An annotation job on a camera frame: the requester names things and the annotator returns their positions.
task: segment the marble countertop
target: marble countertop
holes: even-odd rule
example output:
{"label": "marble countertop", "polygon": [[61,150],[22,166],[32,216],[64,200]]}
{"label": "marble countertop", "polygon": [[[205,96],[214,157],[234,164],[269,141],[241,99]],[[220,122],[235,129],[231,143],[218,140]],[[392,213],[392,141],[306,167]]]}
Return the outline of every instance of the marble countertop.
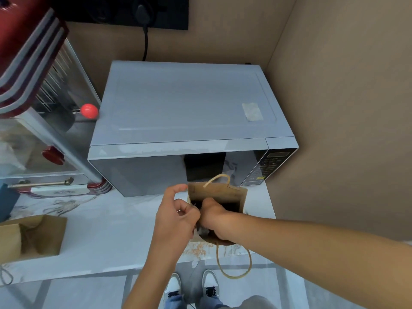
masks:
{"label": "marble countertop", "polygon": [[[67,217],[59,256],[5,264],[13,283],[48,280],[141,268],[147,258],[155,215],[163,195],[123,197],[113,190],[103,195],[34,199],[21,196],[12,218],[51,214]],[[176,198],[187,199],[187,192]],[[244,213],[275,218],[266,184],[248,187]],[[239,245],[219,249],[219,256],[247,254]],[[216,247],[190,242],[179,262],[216,258]]]}

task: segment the jeans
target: jeans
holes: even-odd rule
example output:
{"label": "jeans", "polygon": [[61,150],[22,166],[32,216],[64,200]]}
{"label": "jeans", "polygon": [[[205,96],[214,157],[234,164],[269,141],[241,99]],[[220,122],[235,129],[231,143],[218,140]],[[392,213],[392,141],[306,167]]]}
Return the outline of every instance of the jeans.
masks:
{"label": "jeans", "polygon": [[[224,305],[217,296],[208,297],[203,296],[200,299],[199,307],[197,309],[218,309],[227,307]],[[183,296],[172,296],[168,298],[164,304],[164,309],[186,309],[187,305],[183,300]]]}

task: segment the microwave top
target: microwave top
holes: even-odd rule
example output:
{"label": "microwave top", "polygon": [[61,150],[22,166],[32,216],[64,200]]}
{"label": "microwave top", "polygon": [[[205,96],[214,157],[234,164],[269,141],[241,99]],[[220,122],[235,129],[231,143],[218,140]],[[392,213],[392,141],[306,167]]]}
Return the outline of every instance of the microwave top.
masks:
{"label": "microwave top", "polygon": [[113,61],[91,147],[291,137],[258,65]]}

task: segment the silver microwave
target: silver microwave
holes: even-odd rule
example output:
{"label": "silver microwave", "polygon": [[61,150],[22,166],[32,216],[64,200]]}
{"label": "silver microwave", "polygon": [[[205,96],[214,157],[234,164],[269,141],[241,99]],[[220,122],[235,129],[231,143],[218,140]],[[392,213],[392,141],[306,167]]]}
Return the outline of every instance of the silver microwave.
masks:
{"label": "silver microwave", "polygon": [[113,61],[89,162],[124,197],[264,182],[297,149],[258,65]]}

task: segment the red knob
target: red knob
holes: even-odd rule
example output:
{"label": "red knob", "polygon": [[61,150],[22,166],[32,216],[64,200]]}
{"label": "red knob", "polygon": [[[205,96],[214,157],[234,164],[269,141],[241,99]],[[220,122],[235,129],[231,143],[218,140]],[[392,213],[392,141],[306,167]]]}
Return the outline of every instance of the red knob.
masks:
{"label": "red knob", "polygon": [[51,161],[52,163],[63,166],[64,164],[64,155],[61,151],[56,149],[54,146],[48,146],[47,149],[45,149],[42,152],[42,155],[45,159],[48,161]]}
{"label": "red knob", "polygon": [[93,104],[84,104],[82,108],[80,108],[80,113],[89,119],[96,119],[99,115],[99,110]]}

